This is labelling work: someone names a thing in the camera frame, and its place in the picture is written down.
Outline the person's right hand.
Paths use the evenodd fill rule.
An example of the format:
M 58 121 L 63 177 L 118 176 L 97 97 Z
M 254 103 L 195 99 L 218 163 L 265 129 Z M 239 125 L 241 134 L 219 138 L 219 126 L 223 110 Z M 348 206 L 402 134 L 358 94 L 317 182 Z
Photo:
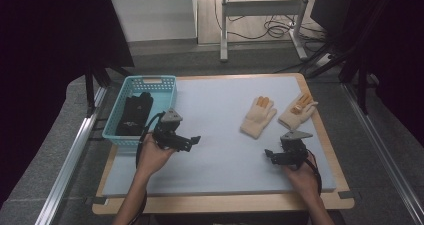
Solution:
M 283 166 L 282 170 L 287 175 L 293 189 L 305 200 L 310 200 L 319 196 L 318 180 L 311 165 L 315 166 L 313 155 L 308 154 L 307 160 L 297 170 L 292 170 L 289 166 Z

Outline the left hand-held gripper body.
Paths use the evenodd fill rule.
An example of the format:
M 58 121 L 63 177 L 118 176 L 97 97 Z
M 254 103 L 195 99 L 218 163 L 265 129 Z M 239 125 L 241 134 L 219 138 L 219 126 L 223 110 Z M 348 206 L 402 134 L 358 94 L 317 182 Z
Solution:
M 192 145 L 191 139 L 176 134 L 183 118 L 170 108 L 159 116 L 159 120 L 153 130 L 153 138 L 162 148 L 171 148 L 180 151 L 182 146 Z

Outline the white power strip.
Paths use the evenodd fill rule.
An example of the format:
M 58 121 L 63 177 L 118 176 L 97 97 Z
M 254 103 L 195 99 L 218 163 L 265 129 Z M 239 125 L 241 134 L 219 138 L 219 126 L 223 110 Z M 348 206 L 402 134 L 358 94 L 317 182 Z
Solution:
M 315 63 L 315 65 L 317 67 L 322 67 L 326 65 L 327 63 L 329 63 L 333 58 L 334 56 L 332 54 L 326 53 Z

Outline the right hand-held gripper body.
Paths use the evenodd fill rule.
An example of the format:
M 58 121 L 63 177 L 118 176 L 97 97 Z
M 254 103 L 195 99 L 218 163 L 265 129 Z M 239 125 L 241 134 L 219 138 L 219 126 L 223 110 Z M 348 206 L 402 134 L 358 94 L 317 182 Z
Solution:
M 283 165 L 300 167 L 308 157 L 308 150 L 303 143 L 304 138 L 310 138 L 312 134 L 302 131 L 289 131 L 280 137 L 283 148 Z

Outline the person's left hand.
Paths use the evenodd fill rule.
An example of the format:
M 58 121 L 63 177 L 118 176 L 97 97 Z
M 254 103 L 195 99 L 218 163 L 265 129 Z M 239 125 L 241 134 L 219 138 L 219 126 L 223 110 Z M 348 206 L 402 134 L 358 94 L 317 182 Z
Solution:
M 148 133 L 142 143 L 136 176 L 148 180 L 166 164 L 174 152 L 175 149 L 171 148 L 161 149 L 152 134 Z

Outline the pale blue foam mat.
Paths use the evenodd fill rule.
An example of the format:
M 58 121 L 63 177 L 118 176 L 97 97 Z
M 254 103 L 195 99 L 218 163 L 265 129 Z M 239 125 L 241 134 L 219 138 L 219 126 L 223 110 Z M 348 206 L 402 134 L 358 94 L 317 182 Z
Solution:
M 258 139 L 240 131 L 253 100 L 264 96 L 283 112 L 301 92 L 294 76 L 179 80 L 177 134 L 198 136 L 191 151 L 176 152 L 150 179 L 150 196 L 289 192 L 287 176 L 266 156 L 282 151 L 287 132 L 273 118 Z

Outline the teal plastic basket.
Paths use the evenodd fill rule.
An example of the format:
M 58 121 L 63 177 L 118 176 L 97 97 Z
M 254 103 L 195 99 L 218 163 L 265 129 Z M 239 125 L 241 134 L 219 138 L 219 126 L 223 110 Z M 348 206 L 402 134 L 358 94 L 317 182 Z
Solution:
M 139 97 L 143 92 L 149 93 L 153 98 L 153 105 L 147 118 L 149 122 L 157 113 L 166 111 L 176 103 L 177 87 L 176 77 L 171 75 L 147 75 L 127 77 L 118 93 L 114 106 L 106 122 L 102 136 L 113 144 L 121 146 L 136 146 L 140 139 L 140 132 L 134 135 L 120 135 L 117 133 L 126 100 Z

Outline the aluminium rail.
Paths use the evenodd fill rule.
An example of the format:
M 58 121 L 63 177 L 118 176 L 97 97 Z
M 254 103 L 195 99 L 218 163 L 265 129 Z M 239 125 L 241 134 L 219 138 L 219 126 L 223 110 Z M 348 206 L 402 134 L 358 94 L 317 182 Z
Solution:
M 352 106 L 353 111 L 364 128 L 377 156 L 379 157 L 383 167 L 390 177 L 395 189 L 397 190 L 402 202 L 404 203 L 408 213 L 410 214 L 415 225 L 424 225 L 424 206 L 419 201 L 412 185 L 407 181 L 406 177 L 401 172 L 395 160 L 391 156 L 386 147 L 385 142 L 378 133 L 370 117 L 366 115 L 356 102 L 356 95 L 350 85 L 342 84 L 345 95 Z
M 84 115 L 84 118 L 81 120 L 81 124 L 78 126 L 78 132 L 73 139 L 73 143 L 68 150 L 67 156 L 34 225 L 51 225 L 53 222 L 96 122 L 99 109 L 103 104 L 107 91 L 107 88 L 98 88 L 95 92 L 94 107 L 91 109 L 91 115 Z

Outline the white cabinet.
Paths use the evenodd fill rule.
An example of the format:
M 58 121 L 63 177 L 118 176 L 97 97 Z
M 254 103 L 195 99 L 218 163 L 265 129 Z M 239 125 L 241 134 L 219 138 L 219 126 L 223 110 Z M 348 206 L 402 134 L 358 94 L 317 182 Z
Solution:
M 128 42 L 197 37 L 197 0 L 111 0 Z

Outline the grey corner bracket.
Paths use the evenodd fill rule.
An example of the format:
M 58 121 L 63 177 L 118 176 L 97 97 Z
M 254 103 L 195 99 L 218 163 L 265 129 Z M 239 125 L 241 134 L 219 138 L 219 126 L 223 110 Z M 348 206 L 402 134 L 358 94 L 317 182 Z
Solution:
M 86 197 L 84 203 L 86 205 L 106 205 L 107 201 L 106 197 Z
M 358 191 L 339 191 L 338 192 L 340 199 L 354 199 L 354 200 L 361 200 L 362 196 Z

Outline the dark curtain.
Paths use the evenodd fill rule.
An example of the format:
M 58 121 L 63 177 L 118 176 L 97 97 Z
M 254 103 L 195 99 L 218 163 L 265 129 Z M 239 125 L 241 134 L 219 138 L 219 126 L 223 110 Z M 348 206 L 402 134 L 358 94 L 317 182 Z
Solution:
M 352 53 L 341 81 L 375 75 L 383 104 L 424 146 L 424 0 L 315 0 L 311 18 Z
M 0 0 L 0 208 L 58 116 L 70 82 L 130 66 L 111 0 Z

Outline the black tripod legs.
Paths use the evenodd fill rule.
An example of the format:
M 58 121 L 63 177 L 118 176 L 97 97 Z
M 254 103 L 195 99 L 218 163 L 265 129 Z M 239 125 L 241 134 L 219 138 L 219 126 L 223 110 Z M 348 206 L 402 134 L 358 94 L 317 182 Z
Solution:
M 338 79 L 341 83 L 350 83 L 354 78 L 354 75 L 358 75 L 356 101 L 360 110 L 367 115 L 366 107 L 366 89 L 367 89 L 367 68 L 364 63 L 364 48 L 369 34 L 371 33 L 374 26 L 374 22 L 369 20 L 365 23 L 363 30 L 360 32 L 359 37 L 353 43 L 353 45 L 339 57 L 331 60 L 322 67 L 307 73 L 306 78 L 315 78 L 318 75 L 328 71 L 330 68 L 345 61 L 346 64 L 340 71 Z
M 110 68 L 113 71 L 121 74 L 124 77 L 132 76 L 132 73 L 126 69 L 112 64 L 106 65 L 84 65 L 84 78 L 86 87 L 87 112 L 86 117 L 89 118 L 95 111 L 95 95 L 93 80 L 96 80 L 101 88 L 107 88 L 111 83 L 111 78 L 106 69 Z

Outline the white metal desk frame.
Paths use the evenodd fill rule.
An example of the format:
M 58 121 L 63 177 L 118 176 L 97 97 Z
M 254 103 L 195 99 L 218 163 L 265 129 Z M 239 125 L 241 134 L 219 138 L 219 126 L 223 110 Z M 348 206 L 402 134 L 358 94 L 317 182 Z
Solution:
M 221 3 L 221 40 L 220 61 L 228 61 L 227 18 L 231 16 L 294 16 L 288 33 L 297 51 L 299 59 L 305 61 L 307 54 L 300 41 L 299 31 L 309 0 L 278 0 L 278 1 L 234 1 L 222 0 Z

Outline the black glove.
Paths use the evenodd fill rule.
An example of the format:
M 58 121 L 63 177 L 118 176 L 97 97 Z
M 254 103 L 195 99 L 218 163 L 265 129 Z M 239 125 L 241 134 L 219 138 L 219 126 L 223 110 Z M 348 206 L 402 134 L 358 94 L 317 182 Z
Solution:
M 153 97 L 149 92 L 125 100 L 123 114 L 118 122 L 118 136 L 139 136 L 145 127 L 153 105 Z

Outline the beige knit glove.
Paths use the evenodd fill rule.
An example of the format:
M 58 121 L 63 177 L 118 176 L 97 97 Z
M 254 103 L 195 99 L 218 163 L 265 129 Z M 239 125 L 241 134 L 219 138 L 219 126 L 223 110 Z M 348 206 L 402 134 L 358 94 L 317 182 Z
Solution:
M 299 94 L 279 116 L 278 121 L 289 130 L 296 130 L 316 111 L 318 103 L 309 93 Z
M 258 139 L 277 113 L 273 105 L 274 102 L 269 97 L 259 96 L 255 98 L 240 126 L 241 131 L 254 139 Z

